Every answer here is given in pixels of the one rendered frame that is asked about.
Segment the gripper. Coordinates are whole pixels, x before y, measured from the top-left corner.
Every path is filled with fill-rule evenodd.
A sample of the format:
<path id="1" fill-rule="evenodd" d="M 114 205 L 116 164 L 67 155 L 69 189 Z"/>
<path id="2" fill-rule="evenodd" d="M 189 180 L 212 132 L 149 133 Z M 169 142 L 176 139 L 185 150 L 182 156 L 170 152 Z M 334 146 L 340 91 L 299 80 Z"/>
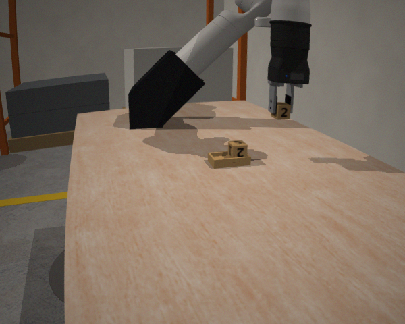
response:
<path id="1" fill-rule="evenodd" d="M 293 113 L 294 87 L 309 84 L 310 0 L 272 0 L 271 17 L 256 17 L 256 27 L 271 28 L 268 65 L 269 108 L 277 113 L 277 86 L 286 86 L 285 103 Z"/>

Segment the tan wooden tray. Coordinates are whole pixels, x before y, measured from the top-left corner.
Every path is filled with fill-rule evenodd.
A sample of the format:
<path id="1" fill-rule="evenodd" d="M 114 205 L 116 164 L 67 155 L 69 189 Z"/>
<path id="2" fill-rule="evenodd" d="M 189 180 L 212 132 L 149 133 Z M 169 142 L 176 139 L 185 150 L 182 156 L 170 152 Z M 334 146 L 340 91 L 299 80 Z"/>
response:
<path id="1" fill-rule="evenodd" d="M 228 151 L 208 153 L 208 162 L 214 169 L 225 167 L 238 167 L 251 164 L 251 156 L 247 153 L 247 157 L 230 158 Z"/>

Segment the tan wooden number cube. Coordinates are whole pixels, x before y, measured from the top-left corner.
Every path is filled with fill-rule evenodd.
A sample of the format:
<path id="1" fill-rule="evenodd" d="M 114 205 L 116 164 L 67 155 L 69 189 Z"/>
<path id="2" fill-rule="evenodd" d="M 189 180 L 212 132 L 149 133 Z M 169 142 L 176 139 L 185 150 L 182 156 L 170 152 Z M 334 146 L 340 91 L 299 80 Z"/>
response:
<path id="1" fill-rule="evenodd" d="M 285 102 L 277 102 L 277 113 L 271 113 L 271 117 L 275 119 L 290 119 L 290 110 L 291 105 Z"/>
<path id="2" fill-rule="evenodd" d="M 234 140 L 228 142 L 228 156 L 234 157 L 247 157 L 248 145 L 242 140 Z"/>

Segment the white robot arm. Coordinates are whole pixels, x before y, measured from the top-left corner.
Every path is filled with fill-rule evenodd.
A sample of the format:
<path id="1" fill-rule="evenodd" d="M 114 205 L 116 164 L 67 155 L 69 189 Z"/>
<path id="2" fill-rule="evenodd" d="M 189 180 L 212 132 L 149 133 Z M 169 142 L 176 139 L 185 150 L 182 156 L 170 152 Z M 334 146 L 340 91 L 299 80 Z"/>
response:
<path id="1" fill-rule="evenodd" d="M 235 0 L 235 4 L 245 13 L 222 11 L 176 53 L 197 76 L 252 29 L 256 17 L 271 13 L 272 0 Z"/>

